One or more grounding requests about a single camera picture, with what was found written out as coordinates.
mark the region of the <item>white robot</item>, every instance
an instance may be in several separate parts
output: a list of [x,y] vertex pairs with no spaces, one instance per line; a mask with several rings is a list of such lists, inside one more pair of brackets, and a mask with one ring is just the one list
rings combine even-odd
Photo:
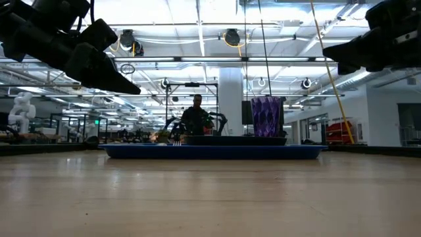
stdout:
[[14,105],[9,113],[9,124],[16,124],[17,121],[20,122],[20,133],[27,134],[29,130],[29,120],[35,118],[36,108],[34,105],[31,105],[30,100],[32,94],[29,92],[20,92],[18,96],[14,99]]

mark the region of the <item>person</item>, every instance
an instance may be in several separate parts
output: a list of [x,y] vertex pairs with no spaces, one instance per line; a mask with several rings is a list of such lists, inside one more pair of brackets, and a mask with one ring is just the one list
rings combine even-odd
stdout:
[[191,132],[194,136],[203,136],[204,118],[208,113],[200,106],[202,104],[202,95],[195,95],[193,98],[193,106],[186,109],[182,116],[182,123],[185,124],[187,131]]

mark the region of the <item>wooden surface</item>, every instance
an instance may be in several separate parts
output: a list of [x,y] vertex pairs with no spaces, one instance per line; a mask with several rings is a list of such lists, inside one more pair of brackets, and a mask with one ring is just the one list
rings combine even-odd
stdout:
[[419,236],[421,159],[0,158],[0,236]]

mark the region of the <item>blue plastic tray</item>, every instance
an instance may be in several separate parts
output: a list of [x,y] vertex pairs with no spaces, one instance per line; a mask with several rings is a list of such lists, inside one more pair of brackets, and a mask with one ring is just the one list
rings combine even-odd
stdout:
[[316,159],[323,145],[210,146],[107,144],[100,145],[117,159]]

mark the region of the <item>pillar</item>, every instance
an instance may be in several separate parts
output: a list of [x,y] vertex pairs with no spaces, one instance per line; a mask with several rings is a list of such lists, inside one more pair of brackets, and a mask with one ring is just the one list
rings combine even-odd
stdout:
[[241,68],[219,69],[219,110],[228,119],[223,136],[242,136],[241,101],[243,100],[243,74]]

